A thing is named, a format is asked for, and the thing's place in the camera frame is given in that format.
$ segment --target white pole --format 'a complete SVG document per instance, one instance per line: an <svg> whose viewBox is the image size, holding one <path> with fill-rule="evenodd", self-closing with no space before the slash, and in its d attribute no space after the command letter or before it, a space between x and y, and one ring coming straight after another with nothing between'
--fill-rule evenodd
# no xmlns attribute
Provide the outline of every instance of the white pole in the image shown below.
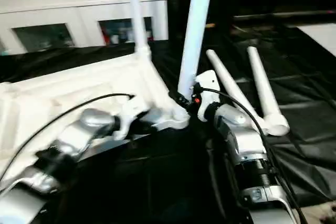
<svg viewBox="0 0 336 224"><path fill-rule="evenodd" d="M191 0L178 92L191 100L210 0Z"/></svg>
<svg viewBox="0 0 336 224"><path fill-rule="evenodd" d="M264 133L267 133L267 125L265 124L264 119L258 116L257 112L254 110L252 105L249 103L247 98L244 96L243 92L241 89L238 87L237 83L235 80L232 78L231 74L229 71L226 69L222 61L219 59L218 55L215 53L214 50L208 50L206 52L210 62L212 63L217 75L219 76L219 79L221 80L225 90L229 95L231 95L233 98L238 100L247 110L256 118L258 121L260 127L262 128L262 131ZM244 110L241 109L241 107L237 106L235 104L236 108L241 110L242 112L245 113ZM258 128L255 126L253 122L251 122L252 127L258 131Z"/></svg>
<svg viewBox="0 0 336 224"><path fill-rule="evenodd" d="M147 43L147 35L145 30L145 22L141 14L141 6L139 0L131 0L132 8L132 26L135 38L135 52L139 55L150 57L150 49Z"/></svg>
<svg viewBox="0 0 336 224"><path fill-rule="evenodd" d="M255 47L248 47L247 52L249 54L261 107L264 112L264 119L269 125L269 134L283 136L288 133L289 125L286 118L281 114L272 87L265 73L263 63L261 63L258 50Z"/></svg>

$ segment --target white sideboard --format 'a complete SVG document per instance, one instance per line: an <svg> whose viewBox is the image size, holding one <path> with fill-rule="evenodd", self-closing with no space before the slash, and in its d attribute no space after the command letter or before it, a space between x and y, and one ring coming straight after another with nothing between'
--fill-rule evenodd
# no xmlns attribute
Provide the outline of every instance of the white sideboard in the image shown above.
<svg viewBox="0 0 336 224"><path fill-rule="evenodd" d="M168 39L166 1L140 0L154 40ZM103 46L110 36L104 31L126 26L122 21L130 23L131 17L129 0L0 0L0 41L7 54L24 54L37 50L34 44L45 39L45 31L55 30L56 40L69 36L71 46Z"/></svg>

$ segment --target black tarp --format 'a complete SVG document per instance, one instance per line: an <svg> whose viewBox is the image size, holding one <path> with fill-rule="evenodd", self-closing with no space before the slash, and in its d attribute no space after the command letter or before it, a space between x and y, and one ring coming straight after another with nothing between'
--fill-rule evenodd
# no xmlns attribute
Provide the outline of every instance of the black tarp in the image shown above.
<svg viewBox="0 0 336 224"><path fill-rule="evenodd" d="M246 47L258 44L272 88L291 131L267 137L284 164L301 206L336 197L336 59L297 29L268 38L206 33L199 73L211 66L204 54L214 49L257 112L262 115ZM182 47L150 43L152 60L169 89L177 87ZM133 44L59 49L0 57L0 81L20 81L132 53ZM219 219L209 186L205 140L198 122L168 129L88 159L59 211L78 223L159 221L180 223Z"/></svg>

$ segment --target items in cabinet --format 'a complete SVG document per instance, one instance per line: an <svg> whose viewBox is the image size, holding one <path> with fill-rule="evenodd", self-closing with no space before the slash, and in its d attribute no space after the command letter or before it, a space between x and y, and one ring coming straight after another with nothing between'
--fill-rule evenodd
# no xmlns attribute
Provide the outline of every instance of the items in cabinet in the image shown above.
<svg viewBox="0 0 336 224"><path fill-rule="evenodd" d="M65 24L19 27L13 31L27 52L74 46Z"/></svg>
<svg viewBox="0 0 336 224"><path fill-rule="evenodd" d="M151 17L146 17L145 27L148 41L153 41ZM134 42L131 19L104 20L99 22L106 45Z"/></svg>

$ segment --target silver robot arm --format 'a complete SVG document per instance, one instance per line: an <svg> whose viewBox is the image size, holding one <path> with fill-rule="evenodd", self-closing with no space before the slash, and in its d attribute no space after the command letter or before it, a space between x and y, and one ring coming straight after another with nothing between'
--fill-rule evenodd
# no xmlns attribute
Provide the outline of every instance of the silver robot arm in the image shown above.
<svg viewBox="0 0 336 224"><path fill-rule="evenodd" d="M43 210L50 197L71 179L77 162L96 138L112 135L124 139L131 123L149 106L140 97L130 99L118 115L86 109L26 167L0 194L0 223L29 224Z"/></svg>
<svg viewBox="0 0 336 224"><path fill-rule="evenodd" d="M196 82L202 88L219 91L212 70L197 76ZM242 205L250 209L253 223L297 224L287 195L271 170L262 139L250 126L250 118L235 107L220 103L216 95L208 91L201 93L198 118L212 123L226 141Z"/></svg>

